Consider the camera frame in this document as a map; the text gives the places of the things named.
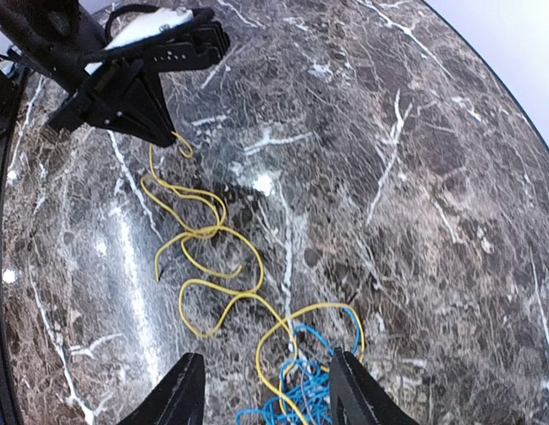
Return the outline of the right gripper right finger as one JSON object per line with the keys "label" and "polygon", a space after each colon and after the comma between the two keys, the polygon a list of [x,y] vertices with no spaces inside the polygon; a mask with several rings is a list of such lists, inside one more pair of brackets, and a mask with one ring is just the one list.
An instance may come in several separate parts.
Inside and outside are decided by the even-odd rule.
{"label": "right gripper right finger", "polygon": [[409,417],[348,351],[336,349],[329,371],[333,424],[409,424]]}

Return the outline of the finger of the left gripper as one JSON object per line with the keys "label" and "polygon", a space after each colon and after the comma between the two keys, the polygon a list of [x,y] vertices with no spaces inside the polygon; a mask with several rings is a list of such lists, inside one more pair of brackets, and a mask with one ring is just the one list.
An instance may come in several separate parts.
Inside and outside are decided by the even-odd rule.
{"label": "finger of the left gripper", "polygon": [[158,147],[169,147],[174,144],[170,128],[162,122],[154,122],[150,117],[139,114],[137,111],[94,110],[92,112],[92,126],[131,135],[140,138]]}
{"label": "finger of the left gripper", "polygon": [[132,62],[136,71],[133,93],[141,122],[153,133],[152,140],[174,140],[174,124],[166,106],[159,74],[142,59]]}

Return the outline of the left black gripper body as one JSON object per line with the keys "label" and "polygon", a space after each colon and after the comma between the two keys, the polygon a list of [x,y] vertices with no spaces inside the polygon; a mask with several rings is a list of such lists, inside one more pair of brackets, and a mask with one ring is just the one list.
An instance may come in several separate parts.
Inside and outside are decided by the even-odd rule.
{"label": "left black gripper body", "polygon": [[47,125],[57,132],[66,130],[72,133],[84,123],[92,126],[92,112],[94,110],[104,111],[124,108],[133,111],[130,95],[136,77],[136,71],[132,66],[133,61],[135,59],[118,59],[102,63],[51,114]]}

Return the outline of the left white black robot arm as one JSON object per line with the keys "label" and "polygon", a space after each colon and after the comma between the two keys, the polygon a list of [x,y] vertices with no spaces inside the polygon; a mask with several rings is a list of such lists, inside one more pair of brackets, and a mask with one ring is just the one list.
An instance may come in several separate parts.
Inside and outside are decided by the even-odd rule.
{"label": "left white black robot arm", "polygon": [[174,144],[174,125],[157,73],[140,49],[110,54],[102,26],[76,1],[0,1],[0,31],[20,60],[67,94],[51,114],[53,130],[83,124],[132,135],[159,147]]}

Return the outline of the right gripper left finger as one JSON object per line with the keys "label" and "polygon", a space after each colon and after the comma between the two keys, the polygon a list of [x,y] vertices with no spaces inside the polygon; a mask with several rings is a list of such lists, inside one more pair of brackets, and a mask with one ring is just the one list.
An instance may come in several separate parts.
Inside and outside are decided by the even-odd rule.
{"label": "right gripper left finger", "polygon": [[202,425],[204,408],[205,360],[187,352],[119,425]]}

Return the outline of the black front rail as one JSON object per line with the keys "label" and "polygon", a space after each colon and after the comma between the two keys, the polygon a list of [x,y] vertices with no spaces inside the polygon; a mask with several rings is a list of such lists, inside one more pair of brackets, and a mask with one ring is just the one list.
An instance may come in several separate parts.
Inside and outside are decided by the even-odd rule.
{"label": "black front rail", "polygon": [[30,71],[25,67],[14,67],[8,73],[0,73],[5,78],[4,85],[11,90],[10,97],[0,107],[0,424],[21,424],[21,413],[12,379],[12,366],[4,319],[2,297],[2,225],[4,211],[4,190],[12,136],[19,114],[19,106],[24,94]]}

